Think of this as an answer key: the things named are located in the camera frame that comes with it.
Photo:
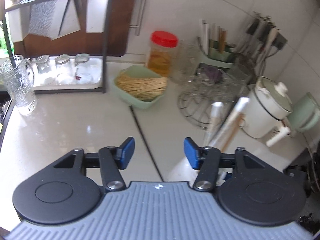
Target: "cabinet handle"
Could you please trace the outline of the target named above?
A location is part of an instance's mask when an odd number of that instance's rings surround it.
[[[146,0],[141,0],[139,13],[138,13],[137,24],[136,25],[130,25],[130,28],[135,28],[136,29],[135,34],[134,34],[136,36],[140,35],[141,23],[142,23],[142,18],[143,18],[145,5],[146,5]]]

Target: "black circular disc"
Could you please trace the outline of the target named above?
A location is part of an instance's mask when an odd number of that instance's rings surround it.
[[[73,194],[72,186],[64,182],[48,182],[36,189],[36,197],[42,202],[59,203],[67,200]]]
[[[76,173],[55,172],[30,177],[14,191],[12,202],[18,215],[45,225],[64,224],[89,213],[100,200],[98,185]]]
[[[246,223],[279,226],[297,218],[306,195],[292,178],[254,169],[223,183],[218,188],[218,200],[229,214]]]

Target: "white countertop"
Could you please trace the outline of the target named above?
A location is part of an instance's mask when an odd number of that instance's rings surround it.
[[[202,146],[204,139],[204,130],[189,123],[180,113],[177,106],[180,92],[179,86],[169,81],[165,96],[156,104],[146,110],[135,110],[164,180],[168,180],[168,174],[184,158],[185,137],[191,137],[199,146]],[[257,140],[239,129],[226,153],[234,153],[237,147],[245,147],[282,172],[306,147],[299,134],[295,138],[286,137],[271,148],[265,145],[268,138],[269,135]]]
[[[108,63],[109,79],[132,64]],[[191,137],[202,145],[204,131],[190,124],[177,107],[180,89],[169,82],[163,98],[147,110],[135,109],[144,135],[164,177],[184,157],[183,140]],[[135,138],[135,153],[125,171],[126,184],[132,180],[159,181],[160,177],[136,128],[128,105],[112,93],[71,93],[39,95],[30,116],[14,108],[0,153],[0,226],[12,230],[19,219],[12,205],[17,185],[73,148],[97,152],[119,146],[128,136]],[[237,146],[282,170],[304,148],[299,140],[285,138],[272,148],[250,138],[241,130],[226,152]],[[101,185],[100,171],[88,169],[88,177]]]
[[[135,152],[124,181],[160,181],[128,106],[110,93],[37,95],[36,109],[21,116],[14,108],[0,152],[0,226],[12,230],[19,218],[12,204],[18,184],[74,148],[97,152],[120,146],[129,136]],[[87,176],[102,185],[99,169]]]

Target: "wire rack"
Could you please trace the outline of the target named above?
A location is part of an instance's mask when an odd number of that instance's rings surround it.
[[[202,129],[208,127],[213,102],[222,102],[224,114],[227,114],[235,98],[249,91],[246,83],[250,77],[239,68],[235,67],[228,73],[221,69],[219,71],[221,78],[213,81],[206,77],[203,68],[198,69],[197,74],[190,77],[184,91],[178,96],[178,108],[182,115]]]

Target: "cabinet door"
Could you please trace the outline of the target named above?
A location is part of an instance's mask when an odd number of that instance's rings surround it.
[[[129,26],[135,0],[111,0],[111,12],[108,28],[108,56],[122,56],[127,47]],[[102,54],[104,33],[86,33],[86,0],[75,0],[81,30],[51,40],[47,37],[28,34],[21,41],[14,43],[15,54],[26,57],[40,55],[75,55],[78,53]]]

